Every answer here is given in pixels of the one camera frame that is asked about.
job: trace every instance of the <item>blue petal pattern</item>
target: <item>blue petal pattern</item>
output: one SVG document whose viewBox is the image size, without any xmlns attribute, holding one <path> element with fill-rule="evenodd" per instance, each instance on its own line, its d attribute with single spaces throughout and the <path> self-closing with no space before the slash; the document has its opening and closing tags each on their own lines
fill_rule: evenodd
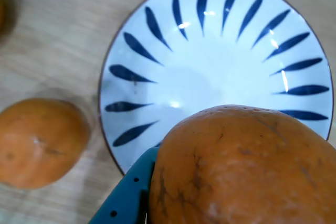
<svg viewBox="0 0 336 224">
<path fill-rule="evenodd" d="M 311 94 L 320 94 L 329 91 L 328 87 L 321 85 L 306 85 L 300 86 L 296 88 L 292 88 L 290 90 L 279 92 L 276 94 L 292 94 L 292 95 L 311 95 Z"/>
<path fill-rule="evenodd" d="M 284 11 L 283 13 L 280 13 L 278 16 L 272 19 L 261 31 L 256 42 L 254 42 L 252 48 L 256 45 L 256 43 L 258 43 L 263 38 L 263 36 L 268 34 L 270 30 L 273 30 L 274 28 L 276 28 L 286 18 L 289 12 L 290 12 L 290 9 Z"/>
<path fill-rule="evenodd" d="M 280 69 L 279 71 L 276 71 L 275 73 L 270 74 L 269 76 L 273 76 L 277 73 L 281 73 L 282 71 L 296 71 L 296 70 L 301 70 L 304 68 L 308 68 L 310 66 L 313 66 L 317 63 L 320 63 L 322 61 L 322 58 L 314 58 L 310 60 L 303 60 L 297 63 L 294 63 L 292 65 L 289 65 L 285 68 Z"/>
<path fill-rule="evenodd" d="M 125 112 L 125 111 L 131 111 L 135 110 L 141 107 L 153 105 L 153 103 L 149 104 L 136 104 L 136 103 L 130 103 L 130 102 L 115 102 L 113 104 L 109 104 L 105 107 L 105 110 L 107 112 Z"/>
<path fill-rule="evenodd" d="M 162 65 L 160 62 L 158 62 L 142 45 L 141 43 L 131 34 L 124 33 L 124 39 L 127 43 L 127 45 L 138 54 L 142 55 L 143 57 L 146 57 L 147 59 L 150 59 L 160 65 Z"/>
<path fill-rule="evenodd" d="M 240 38 L 242 32 L 246 28 L 246 26 L 250 23 L 250 21 L 253 19 L 254 15 L 256 15 L 257 11 L 259 10 L 261 4 L 263 3 L 263 0 L 255 0 L 254 3 L 251 5 L 250 9 L 245 15 L 245 18 L 243 20 L 243 23 L 240 27 L 239 34 L 237 37 L 237 41 Z"/>
<path fill-rule="evenodd" d="M 205 8 L 206 8 L 207 0 L 197 0 L 197 15 L 198 19 L 200 20 L 199 23 L 201 24 L 202 33 L 204 36 L 204 18 L 205 18 Z"/>
<path fill-rule="evenodd" d="M 180 0 L 173 0 L 173 14 L 174 14 L 175 22 L 177 24 L 177 27 L 180 29 L 181 34 L 186 40 L 188 40 L 184 27 L 181 27 L 181 25 L 183 24 L 183 21 L 181 17 Z"/>
<path fill-rule="evenodd" d="M 224 25 L 225 25 L 226 19 L 229 16 L 230 10 L 231 10 L 234 2 L 235 2 L 235 0 L 226 0 L 225 1 L 224 10 L 223 10 L 222 35 L 223 35 L 223 30 L 224 30 Z"/>
<path fill-rule="evenodd" d="M 156 146 L 154 147 L 160 147 L 160 145 L 162 144 L 162 141 L 160 141 Z"/>
<path fill-rule="evenodd" d="M 133 139 L 137 138 L 138 136 L 140 136 L 145 130 L 147 130 L 150 126 L 152 126 L 154 123 L 149 123 L 149 124 L 144 124 L 144 125 L 140 125 L 137 127 L 134 127 L 124 133 L 122 133 L 114 142 L 113 142 L 113 147 L 118 147 L 124 144 L 129 143 L 130 141 L 132 141 Z"/>
<path fill-rule="evenodd" d="M 275 49 L 264 61 L 268 60 L 269 58 L 275 55 L 287 51 L 288 49 L 292 48 L 293 46 L 297 45 L 298 43 L 306 39 L 309 36 L 309 34 L 310 32 L 299 34 L 297 36 L 290 38 L 289 40 L 286 40 L 279 46 L 278 49 Z"/>
<path fill-rule="evenodd" d="M 149 8 L 146 7 L 145 8 L 145 12 L 146 12 L 146 21 L 147 21 L 147 25 L 149 27 L 149 30 L 152 32 L 152 34 L 162 43 L 164 43 L 164 45 L 166 47 L 168 47 L 168 49 L 170 51 L 173 51 L 170 46 L 168 45 L 167 41 L 163 38 L 162 33 L 160 31 L 158 22 L 156 21 L 155 15 L 153 13 L 153 11 Z"/>
<path fill-rule="evenodd" d="M 126 80 L 126 81 L 156 83 L 155 81 L 148 80 L 145 77 L 142 77 L 138 75 L 137 73 L 132 72 L 128 68 L 124 67 L 123 65 L 111 65 L 109 70 L 114 76 L 121 78 L 123 80 Z"/>
<path fill-rule="evenodd" d="M 309 111 L 301 111 L 301 110 L 280 110 L 280 112 L 290 115 L 293 118 L 300 120 L 309 120 L 309 121 L 319 121 L 328 119 L 326 116 L 309 112 Z"/>
</svg>

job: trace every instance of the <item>bowl rim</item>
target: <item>bowl rim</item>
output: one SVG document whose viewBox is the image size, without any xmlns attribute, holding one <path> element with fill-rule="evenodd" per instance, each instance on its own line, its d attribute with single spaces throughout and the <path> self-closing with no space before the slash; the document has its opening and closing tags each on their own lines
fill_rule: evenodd
<svg viewBox="0 0 336 224">
<path fill-rule="evenodd" d="M 113 45 L 114 45 L 114 42 L 116 40 L 116 38 L 120 35 L 120 32 L 121 30 L 124 28 L 126 22 L 133 16 L 133 14 L 145 3 L 147 2 L 148 0 L 143 0 L 141 1 L 141 3 L 139 3 L 132 11 L 130 14 L 127 15 L 127 17 L 123 20 L 123 22 L 121 23 L 121 25 L 118 27 L 117 31 L 115 32 L 115 34 L 113 35 L 112 37 L 112 41 L 107 49 L 107 52 L 104 56 L 104 59 L 103 59 L 103 62 L 102 62 L 102 65 L 101 65 L 101 68 L 100 68 L 100 74 L 99 74 L 99 81 L 98 81 L 98 120 L 99 120 L 99 127 L 100 127 L 100 130 L 102 132 L 102 135 L 103 135 L 103 138 L 104 138 L 104 141 L 105 141 L 105 145 L 107 146 L 109 152 L 110 152 L 110 155 L 112 156 L 113 158 L 113 161 L 115 162 L 117 168 L 119 169 L 120 173 L 122 175 L 125 175 L 125 172 L 121 169 L 121 166 L 120 164 L 118 163 L 116 157 L 114 156 L 113 154 L 113 151 L 109 145 L 109 142 L 107 140 L 107 137 L 105 135 L 105 131 L 104 131 L 104 128 L 103 128 L 103 125 L 102 125 L 102 118 L 101 118 L 101 112 L 100 112 L 100 107 L 101 107 L 101 85 L 102 85 L 102 78 L 103 78 L 103 71 L 104 71 L 104 68 L 105 68 L 105 65 L 106 65 L 106 62 L 107 62 L 107 58 L 109 56 L 109 52 L 111 51 Z M 287 5 L 290 6 L 290 8 L 292 8 L 293 10 L 295 10 L 295 12 L 297 12 L 299 15 L 301 15 L 301 13 L 296 9 L 294 8 L 287 0 L 282 0 L 284 1 Z M 308 25 L 308 27 L 310 28 L 310 30 L 312 31 L 312 33 L 314 34 L 314 36 L 316 37 L 324 55 L 325 55 L 325 58 L 326 58 L 326 61 L 327 61 L 327 64 L 328 64 L 328 69 L 329 69 L 329 74 L 330 74 L 330 80 L 331 80 L 331 91 L 332 91 L 332 114 L 331 114 L 331 120 L 330 120 L 330 125 L 329 125 L 329 131 L 328 131 L 328 135 L 327 135 L 327 139 L 326 141 L 328 141 L 329 139 L 329 136 L 330 136 L 330 132 L 331 132 L 331 125 L 332 125 L 332 121 L 333 121 L 333 116 L 334 116 L 334 86 L 333 86 L 333 80 L 332 80 L 332 74 L 331 74 L 331 69 L 330 69 L 330 64 L 329 64 L 329 60 L 328 60 L 328 57 L 327 57 L 327 54 L 325 53 L 325 50 L 322 46 L 322 43 L 319 39 L 319 37 L 316 35 L 315 31 L 312 29 L 312 27 L 310 26 L 310 24 L 308 23 L 308 21 L 305 19 L 305 17 L 303 17 L 301 15 L 301 17 L 303 18 L 304 22 L 306 22 L 306 24 Z"/>
</svg>

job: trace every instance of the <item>white bowl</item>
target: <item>white bowl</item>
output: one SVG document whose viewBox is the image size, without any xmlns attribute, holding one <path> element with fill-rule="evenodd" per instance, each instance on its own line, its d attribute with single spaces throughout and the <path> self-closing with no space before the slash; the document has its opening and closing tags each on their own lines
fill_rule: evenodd
<svg viewBox="0 0 336 224">
<path fill-rule="evenodd" d="M 108 51 L 100 112 L 125 173 L 177 122 L 220 104 L 280 110 L 327 139 L 332 89 L 317 37 L 284 0 L 146 0 Z"/>
</svg>

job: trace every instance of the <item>hole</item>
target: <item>hole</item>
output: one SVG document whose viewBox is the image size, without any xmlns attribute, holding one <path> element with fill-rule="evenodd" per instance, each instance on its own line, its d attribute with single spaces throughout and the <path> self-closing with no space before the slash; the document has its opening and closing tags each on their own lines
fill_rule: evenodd
<svg viewBox="0 0 336 224">
<path fill-rule="evenodd" d="M 111 217 L 115 217 L 115 216 L 117 216 L 117 214 L 118 214 L 117 211 L 112 211 L 111 212 Z"/>
</svg>

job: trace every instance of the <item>wooden table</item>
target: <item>wooden table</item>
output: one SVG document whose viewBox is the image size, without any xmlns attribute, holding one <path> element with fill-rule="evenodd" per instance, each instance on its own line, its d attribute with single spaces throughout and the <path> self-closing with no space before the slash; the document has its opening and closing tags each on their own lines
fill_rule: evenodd
<svg viewBox="0 0 336 224">
<path fill-rule="evenodd" d="M 121 179 L 100 132 L 97 86 L 113 35 L 143 0 L 9 0 L 0 44 L 0 109 L 37 94 L 65 95 L 91 115 L 93 135 L 79 163 L 35 191 L 0 186 L 0 223 L 87 223 Z M 336 0 L 287 0 L 320 38 L 336 74 Z M 336 146 L 333 124 L 330 142 Z"/>
</svg>

